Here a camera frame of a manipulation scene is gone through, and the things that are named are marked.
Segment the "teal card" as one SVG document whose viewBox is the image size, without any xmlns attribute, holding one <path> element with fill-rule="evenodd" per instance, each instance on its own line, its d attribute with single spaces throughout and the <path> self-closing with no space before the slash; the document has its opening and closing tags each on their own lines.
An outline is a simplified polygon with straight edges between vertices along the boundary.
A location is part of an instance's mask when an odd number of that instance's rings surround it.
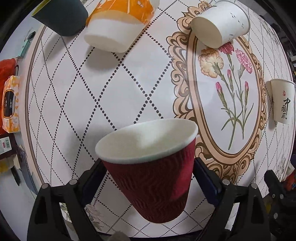
<svg viewBox="0 0 296 241">
<path fill-rule="evenodd" d="M 23 45 L 22 45 L 22 48 L 20 50 L 20 53 L 18 55 L 18 57 L 24 57 L 26 52 L 28 51 L 30 45 L 31 45 L 31 41 L 34 39 L 34 36 L 36 35 L 36 32 L 35 31 L 32 31 L 29 33 L 29 35 L 26 37 Z"/>
</svg>

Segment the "red plastic bag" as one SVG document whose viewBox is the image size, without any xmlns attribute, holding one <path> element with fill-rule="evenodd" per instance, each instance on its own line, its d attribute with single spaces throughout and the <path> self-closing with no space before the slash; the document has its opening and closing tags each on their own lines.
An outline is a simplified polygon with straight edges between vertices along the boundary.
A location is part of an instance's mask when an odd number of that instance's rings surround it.
<svg viewBox="0 0 296 241">
<path fill-rule="evenodd" d="M 7 79 L 10 76 L 17 76 L 16 75 L 16 68 L 19 66 L 16 64 L 16 59 L 6 59 L 1 61 L 1 103 L 3 98 L 3 90 L 4 90 L 4 84 L 7 81 Z M 8 134 L 5 130 L 2 128 L 2 118 L 1 118 L 1 135 Z"/>
</svg>

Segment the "white paper cup lying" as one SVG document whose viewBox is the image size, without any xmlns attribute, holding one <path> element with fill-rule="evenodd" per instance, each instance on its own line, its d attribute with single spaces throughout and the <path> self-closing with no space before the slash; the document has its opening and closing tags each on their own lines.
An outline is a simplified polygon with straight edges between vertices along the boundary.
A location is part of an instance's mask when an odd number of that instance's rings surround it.
<svg viewBox="0 0 296 241">
<path fill-rule="evenodd" d="M 231 1 L 219 1 L 191 20 L 192 32 L 205 46 L 217 49 L 250 30 L 247 13 Z"/>
</svg>

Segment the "orange tissue pack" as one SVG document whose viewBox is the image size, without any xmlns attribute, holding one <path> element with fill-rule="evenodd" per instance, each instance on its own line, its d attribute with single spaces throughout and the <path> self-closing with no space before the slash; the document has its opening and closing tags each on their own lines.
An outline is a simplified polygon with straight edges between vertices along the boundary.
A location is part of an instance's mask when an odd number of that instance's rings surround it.
<svg viewBox="0 0 296 241">
<path fill-rule="evenodd" d="M 7 133 L 21 131 L 19 123 L 19 87 L 19 76 L 10 76 L 4 84 L 1 118 L 2 128 Z"/>
</svg>

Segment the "dark green cup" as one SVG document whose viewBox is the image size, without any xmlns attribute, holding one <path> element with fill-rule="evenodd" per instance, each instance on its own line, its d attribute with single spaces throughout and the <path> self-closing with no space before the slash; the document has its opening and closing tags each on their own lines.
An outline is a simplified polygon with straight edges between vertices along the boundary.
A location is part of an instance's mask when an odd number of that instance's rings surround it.
<svg viewBox="0 0 296 241">
<path fill-rule="evenodd" d="M 32 17 L 63 37 L 81 31 L 88 18 L 88 11 L 80 0 L 42 1 Z"/>
</svg>

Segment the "red corrugated paper cup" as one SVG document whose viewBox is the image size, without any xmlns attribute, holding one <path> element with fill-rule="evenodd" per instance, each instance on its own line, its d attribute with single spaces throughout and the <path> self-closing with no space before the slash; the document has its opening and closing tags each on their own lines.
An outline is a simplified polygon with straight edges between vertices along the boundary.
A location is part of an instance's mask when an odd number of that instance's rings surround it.
<svg viewBox="0 0 296 241">
<path fill-rule="evenodd" d="M 106 135 L 95 152 L 137 212 L 166 223 L 185 209 L 197 134 L 191 120 L 151 120 Z"/>
</svg>

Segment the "orange and white cup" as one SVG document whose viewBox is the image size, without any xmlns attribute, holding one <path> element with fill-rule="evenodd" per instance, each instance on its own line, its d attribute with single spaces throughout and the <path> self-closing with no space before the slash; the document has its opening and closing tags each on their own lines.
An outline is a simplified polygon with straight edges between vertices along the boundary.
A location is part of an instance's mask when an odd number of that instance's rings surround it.
<svg viewBox="0 0 296 241">
<path fill-rule="evenodd" d="M 123 53 L 147 26 L 159 1 L 101 1 L 86 21 L 84 40 L 107 52 Z"/>
</svg>

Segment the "white paper cup calligraphy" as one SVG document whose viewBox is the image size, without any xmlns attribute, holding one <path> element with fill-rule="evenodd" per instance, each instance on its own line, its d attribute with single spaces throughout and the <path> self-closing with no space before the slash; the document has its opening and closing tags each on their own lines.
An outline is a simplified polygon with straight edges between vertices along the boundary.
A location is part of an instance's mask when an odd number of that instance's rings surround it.
<svg viewBox="0 0 296 241">
<path fill-rule="evenodd" d="M 284 79 L 272 79 L 273 119 L 279 123 L 290 124 L 295 96 L 295 84 Z"/>
</svg>

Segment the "dark bottle with label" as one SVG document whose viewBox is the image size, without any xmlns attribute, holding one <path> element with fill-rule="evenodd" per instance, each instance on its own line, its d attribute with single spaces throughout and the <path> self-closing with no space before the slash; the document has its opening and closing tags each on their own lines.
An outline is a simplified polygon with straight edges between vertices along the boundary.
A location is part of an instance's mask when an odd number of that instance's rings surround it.
<svg viewBox="0 0 296 241">
<path fill-rule="evenodd" d="M 0 154 L 11 151 L 11 142 L 9 137 L 4 137 L 0 139 Z"/>
</svg>

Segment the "floral diamond pattern tablecloth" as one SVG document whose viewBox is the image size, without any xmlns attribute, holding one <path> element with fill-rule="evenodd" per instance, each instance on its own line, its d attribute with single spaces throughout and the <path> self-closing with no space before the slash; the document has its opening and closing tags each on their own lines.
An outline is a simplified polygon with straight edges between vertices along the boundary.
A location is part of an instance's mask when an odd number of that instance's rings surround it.
<svg viewBox="0 0 296 241">
<path fill-rule="evenodd" d="M 39 184 L 79 178 L 97 159 L 96 143 L 125 126 L 186 118 L 199 126 L 196 155 L 234 184 L 264 173 L 283 179 L 292 155 L 295 120 L 273 120 L 270 80 L 292 81 L 278 37 L 246 1 L 248 34 L 231 48 L 207 50 L 191 19 L 214 1 L 161 1 L 151 22 L 124 53 L 101 51 L 85 31 L 62 37 L 41 27 L 28 53 L 27 155 Z"/>
</svg>

